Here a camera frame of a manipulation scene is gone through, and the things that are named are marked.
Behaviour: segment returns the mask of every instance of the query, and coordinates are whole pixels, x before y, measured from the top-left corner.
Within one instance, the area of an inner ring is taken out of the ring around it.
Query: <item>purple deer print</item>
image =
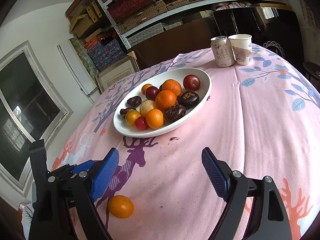
[[[128,148],[129,156],[122,166],[117,166],[115,173],[113,174],[109,185],[103,194],[102,198],[98,201],[96,208],[106,199],[108,199],[106,207],[106,228],[108,229],[109,222],[109,209],[108,204],[110,199],[115,195],[115,193],[122,189],[124,184],[128,181],[132,174],[133,167],[138,164],[140,167],[146,165],[146,160],[144,159],[144,147],[153,147],[156,143],[152,143],[155,137],[152,138],[132,138],[131,145],[128,145],[126,137],[123,137],[124,146]]]

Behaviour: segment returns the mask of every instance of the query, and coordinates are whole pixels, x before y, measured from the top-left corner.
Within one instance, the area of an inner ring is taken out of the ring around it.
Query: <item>window frame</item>
[[[56,106],[60,109],[60,112],[58,113],[58,115],[52,120],[48,128],[45,130],[45,132],[41,136],[41,139],[44,139],[44,145],[45,145],[45,148],[47,149],[49,145],[52,143],[53,139],[57,136],[57,133],[59,132],[59,130],[68,120],[68,118],[71,116],[73,111],[67,105],[67,103],[63,100],[63,98],[60,96],[58,91],[54,88],[48,76],[45,74],[39,61],[36,58],[36,55],[34,54],[31,48],[29,41],[25,41],[24,43],[17,46],[13,50],[11,50],[3,58],[0,59],[0,74],[1,74],[1,70],[3,70],[4,67],[6,67],[11,61],[13,61],[17,56],[21,55],[22,53],[25,53],[25,56],[34,74],[38,78],[44,90],[47,92],[47,94],[52,99],[52,101],[56,104]],[[20,123],[16,115],[11,110],[1,89],[0,89],[0,100],[4,104],[4,107],[6,108],[12,121],[17,125],[21,133],[24,134],[24,136],[26,136],[30,142],[34,142],[35,139],[27,132],[27,130],[23,127],[23,125]],[[31,186],[32,178],[33,178],[32,171],[31,171],[30,158],[28,158],[23,168],[19,181],[16,180],[6,170],[6,168],[4,168],[4,166],[1,163],[0,163],[0,176],[8,184],[10,184],[18,193],[26,197],[28,194],[29,188]]]

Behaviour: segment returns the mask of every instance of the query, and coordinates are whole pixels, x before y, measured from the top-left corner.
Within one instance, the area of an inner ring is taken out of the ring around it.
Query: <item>drink can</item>
[[[211,49],[218,66],[229,67],[236,62],[227,36],[212,38]]]

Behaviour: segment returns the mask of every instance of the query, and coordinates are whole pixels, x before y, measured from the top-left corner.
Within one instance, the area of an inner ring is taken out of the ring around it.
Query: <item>tangerine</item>
[[[141,114],[137,111],[137,110],[130,110],[129,112],[127,112],[127,114],[125,115],[125,120],[127,121],[127,123],[131,126],[134,126],[134,122],[138,119],[138,117],[140,117]]]
[[[128,218],[133,213],[133,203],[130,198],[122,195],[110,199],[108,208],[111,214],[117,218]]]
[[[152,129],[158,129],[164,124],[163,113],[159,109],[151,109],[147,113],[146,121]]]
[[[176,96],[180,95],[182,90],[181,90],[181,85],[179,84],[178,81],[174,79],[168,79],[162,84],[162,90],[170,90],[173,93],[175,93]]]
[[[145,95],[146,94],[146,90],[148,87],[152,87],[151,84],[145,84],[142,88],[141,88],[141,93],[142,95]]]
[[[165,110],[170,106],[174,106],[177,102],[177,96],[170,90],[162,90],[156,97],[158,109]]]

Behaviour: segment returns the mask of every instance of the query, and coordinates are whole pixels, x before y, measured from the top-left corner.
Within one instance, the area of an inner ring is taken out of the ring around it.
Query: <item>window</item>
[[[0,61],[0,174],[25,193],[29,145],[48,147],[72,113],[52,87],[28,42]]]

